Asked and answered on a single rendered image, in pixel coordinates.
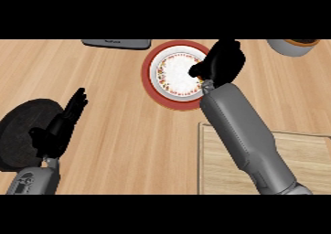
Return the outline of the red round placemat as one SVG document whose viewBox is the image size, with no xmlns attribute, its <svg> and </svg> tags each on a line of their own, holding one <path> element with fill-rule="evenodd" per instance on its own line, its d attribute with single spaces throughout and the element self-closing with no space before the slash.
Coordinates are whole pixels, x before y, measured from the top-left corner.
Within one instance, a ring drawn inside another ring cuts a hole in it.
<svg viewBox="0 0 331 234">
<path fill-rule="evenodd" d="M 200 108 L 200 100 L 201 97 L 194 100 L 194 101 L 187 101 L 187 102 L 179 102 L 179 101 L 172 101 L 169 98 L 166 98 L 158 91 L 154 89 L 153 85 L 151 85 L 151 81 L 150 81 L 150 64 L 151 61 L 157 55 L 157 53 L 164 49 L 169 48 L 172 46 L 178 46 L 178 45 L 185 45 L 185 46 L 191 46 L 194 48 L 198 48 L 204 53 L 206 53 L 206 57 L 207 54 L 210 52 L 209 48 L 206 46 L 203 46 L 201 44 L 198 44 L 194 41 L 189 40 L 172 40 L 169 42 L 166 42 L 164 44 L 161 44 L 148 54 L 147 59 L 144 61 L 144 65 L 142 65 L 142 82 L 144 82 L 144 87 L 145 90 L 151 96 L 151 98 L 154 99 L 154 101 L 164 107 L 167 107 L 170 110 L 176 110 L 176 111 L 191 111 Z"/>
</svg>

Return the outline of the pale wooden tray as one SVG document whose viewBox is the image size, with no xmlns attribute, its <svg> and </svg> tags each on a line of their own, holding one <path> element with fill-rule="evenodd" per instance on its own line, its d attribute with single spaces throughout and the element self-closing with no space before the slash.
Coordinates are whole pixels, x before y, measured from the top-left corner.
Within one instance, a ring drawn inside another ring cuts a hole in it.
<svg viewBox="0 0 331 234">
<path fill-rule="evenodd" d="M 277 149 L 299 182 L 315 195 L 331 195 L 331 136 L 274 132 Z M 238 166 L 215 128 L 198 124 L 197 192 L 201 195 L 254 195 L 252 178 Z"/>
</svg>

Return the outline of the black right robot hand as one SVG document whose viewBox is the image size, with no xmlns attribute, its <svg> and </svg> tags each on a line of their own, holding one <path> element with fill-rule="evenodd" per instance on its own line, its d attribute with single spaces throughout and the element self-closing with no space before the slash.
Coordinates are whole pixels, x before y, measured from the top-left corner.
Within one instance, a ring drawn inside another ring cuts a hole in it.
<svg viewBox="0 0 331 234">
<path fill-rule="evenodd" d="M 212 80 L 219 88 L 232 83 L 246 64 L 241 42 L 235 39 L 221 39 L 209 52 L 206 59 L 189 69 L 192 78 Z"/>
</svg>

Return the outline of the white patterned plate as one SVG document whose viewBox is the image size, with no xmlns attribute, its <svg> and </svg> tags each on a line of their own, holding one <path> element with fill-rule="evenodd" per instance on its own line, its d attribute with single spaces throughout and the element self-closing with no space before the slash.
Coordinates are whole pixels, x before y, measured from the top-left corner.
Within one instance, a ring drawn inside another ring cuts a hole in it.
<svg viewBox="0 0 331 234">
<path fill-rule="evenodd" d="M 164 48 L 150 64 L 150 81 L 158 93 L 172 101 L 194 101 L 203 96 L 198 77 L 189 69 L 206 59 L 206 53 L 191 46 Z"/>
</svg>

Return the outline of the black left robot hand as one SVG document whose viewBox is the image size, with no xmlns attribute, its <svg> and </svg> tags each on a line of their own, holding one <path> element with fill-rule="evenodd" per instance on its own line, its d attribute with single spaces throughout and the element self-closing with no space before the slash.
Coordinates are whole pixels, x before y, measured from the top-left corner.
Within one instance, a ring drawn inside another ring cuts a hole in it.
<svg viewBox="0 0 331 234">
<path fill-rule="evenodd" d="M 34 127 L 30 130 L 33 146 L 39 150 L 39 158 L 58 158 L 65 153 L 71 142 L 74 126 L 80 120 L 86 106 L 86 89 L 80 88 L 71 97 L 64 112 L 55 116 L 48 128 Z"/>
</svg>

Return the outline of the grey pot with orange rim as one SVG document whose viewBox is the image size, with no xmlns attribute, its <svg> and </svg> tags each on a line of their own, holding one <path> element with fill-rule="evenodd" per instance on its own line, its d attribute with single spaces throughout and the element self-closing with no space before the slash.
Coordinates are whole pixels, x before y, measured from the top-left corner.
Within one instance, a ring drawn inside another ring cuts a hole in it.
<svg viewBox="0 0 331 234">
<path fill-rule="evenodd" d="M 288 57 L 302 57 L 319 44 L 319 39 L 269 39 L 272 49 Z"/>
</svg>

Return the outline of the dark round board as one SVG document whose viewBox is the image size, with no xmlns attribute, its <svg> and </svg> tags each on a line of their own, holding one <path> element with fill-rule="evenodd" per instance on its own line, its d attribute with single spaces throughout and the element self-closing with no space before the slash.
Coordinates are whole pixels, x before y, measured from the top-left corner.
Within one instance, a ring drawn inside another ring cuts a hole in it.
<svg viewBox="0 0 331 234">
<path fill-rule="evenodd" d="M 0 171 L 18 172 L 40 166 L 37 149 L 33 147 L 30 130 L 46 129 L 55 116 L 64 112 L 51 99 L 34 99 L 21 104 L 0 121 Z"/>
</svg>

